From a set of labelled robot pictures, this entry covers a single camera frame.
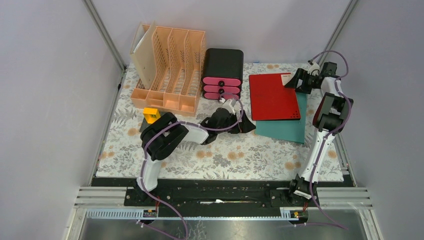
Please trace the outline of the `pink top drawer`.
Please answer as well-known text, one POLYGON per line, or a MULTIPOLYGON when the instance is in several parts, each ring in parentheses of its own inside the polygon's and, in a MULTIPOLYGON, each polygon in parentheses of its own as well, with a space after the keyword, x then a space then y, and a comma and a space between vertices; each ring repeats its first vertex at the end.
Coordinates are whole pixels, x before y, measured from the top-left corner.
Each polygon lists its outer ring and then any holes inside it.
POLYGON ((211 77, 207 76, 202 79, 205 85, 213 85, 220 87, 238 87, 242 84, 242 81, 238 78, 227 78, 227 77, 211 77))

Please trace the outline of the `pink drawer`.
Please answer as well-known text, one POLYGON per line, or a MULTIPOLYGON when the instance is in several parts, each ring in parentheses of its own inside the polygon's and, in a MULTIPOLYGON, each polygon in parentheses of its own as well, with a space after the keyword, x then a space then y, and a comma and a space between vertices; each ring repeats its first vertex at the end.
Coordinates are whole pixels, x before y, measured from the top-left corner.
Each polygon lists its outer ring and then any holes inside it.
POLYGON ((241 92, 240 88, 236 86, 219 86, 219 85, 205 85, 203 90, 206 93, 230 93, 230 94, 239 94, 241 92))
POLYGON ((239 99, 240 98, 240 94, 233 94, 233 93, 217 93, 217 92, 205 92, 203 94, 203 97, 205 99, 208 100, 221 100, 222 98, 224 98, 225 100, 228 99, 239 99))
POLYGON ((220 87, 238 87, 242 84, 242 81, 238 78, 227 78, 227 77, 211 77, 207 76, 202 79, 205 85, 213 85, 220 87))

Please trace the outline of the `black drawer cabinet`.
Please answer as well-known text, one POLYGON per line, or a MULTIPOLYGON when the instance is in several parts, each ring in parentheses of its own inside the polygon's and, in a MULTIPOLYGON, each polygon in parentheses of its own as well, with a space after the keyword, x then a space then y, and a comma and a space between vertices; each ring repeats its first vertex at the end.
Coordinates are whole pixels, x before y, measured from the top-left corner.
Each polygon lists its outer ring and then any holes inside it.
POLYGON ((207 77, 242 80, 244 53, 240 49, 209 48, 205 52, 202 79, 207 77))

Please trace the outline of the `beige cardboard sheet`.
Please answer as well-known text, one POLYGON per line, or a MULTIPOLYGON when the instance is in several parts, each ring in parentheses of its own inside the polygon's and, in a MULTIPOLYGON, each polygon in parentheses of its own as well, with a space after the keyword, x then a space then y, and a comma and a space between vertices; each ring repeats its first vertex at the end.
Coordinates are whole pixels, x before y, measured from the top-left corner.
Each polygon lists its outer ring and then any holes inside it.
POLYGON ((136 29, 130 48, 130 58, 145 89, 150 89, 156 76, 153 33, 156 22, 149 26, 142 23, 136 29))

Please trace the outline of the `pink bottom drawer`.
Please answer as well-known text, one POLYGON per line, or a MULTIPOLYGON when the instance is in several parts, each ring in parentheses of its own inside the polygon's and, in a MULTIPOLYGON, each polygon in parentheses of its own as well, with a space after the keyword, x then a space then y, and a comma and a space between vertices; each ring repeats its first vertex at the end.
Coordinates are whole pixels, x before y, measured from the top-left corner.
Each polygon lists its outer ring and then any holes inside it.
POLYGON ((203 94, 203 97, 205 99, 208 100, 221 100, 222 98, 224 98, 225 100, 228 99, 239 99, 240 98, 240 94, 233 94, 233 93, 217 93, 217 92, 205 92, 203 94))

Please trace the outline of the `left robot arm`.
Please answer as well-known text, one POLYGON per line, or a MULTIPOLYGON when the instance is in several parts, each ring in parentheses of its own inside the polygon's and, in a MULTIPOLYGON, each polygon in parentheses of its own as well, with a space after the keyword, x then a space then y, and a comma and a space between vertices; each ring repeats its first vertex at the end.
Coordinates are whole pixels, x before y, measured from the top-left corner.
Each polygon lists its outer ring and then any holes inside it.
POLYGON ((136 199, 144 206, 154 202, 161 161, 168 158, 181 142, 208 145, 220 133, 246 134, 255 129, 256 126, 242 110, 237 115, 232 110, 219 107, 199 124, 179 121, 173 113, 164 113, 140 135, 144 160, 140 176, 136 179, 139 187, 136 199))

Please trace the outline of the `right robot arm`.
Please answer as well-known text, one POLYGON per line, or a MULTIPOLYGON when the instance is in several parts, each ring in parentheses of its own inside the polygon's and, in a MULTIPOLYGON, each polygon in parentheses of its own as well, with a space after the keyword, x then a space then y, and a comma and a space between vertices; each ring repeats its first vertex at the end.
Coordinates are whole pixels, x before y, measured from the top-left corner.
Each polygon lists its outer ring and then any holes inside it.
POLYGON ((320 169, 330 144, 345 127, 353 106, 341 87, 336 74, 337 64, 325 62, 320 67, 309 60, 309 69, 298 68, 286 87, 297 93, 310 94, 313 89, 323 91, 323 97, 312 119, 313 140, 300 173, 290 182, 285 198, 292 206, 305 206, 316 200, 320 169))

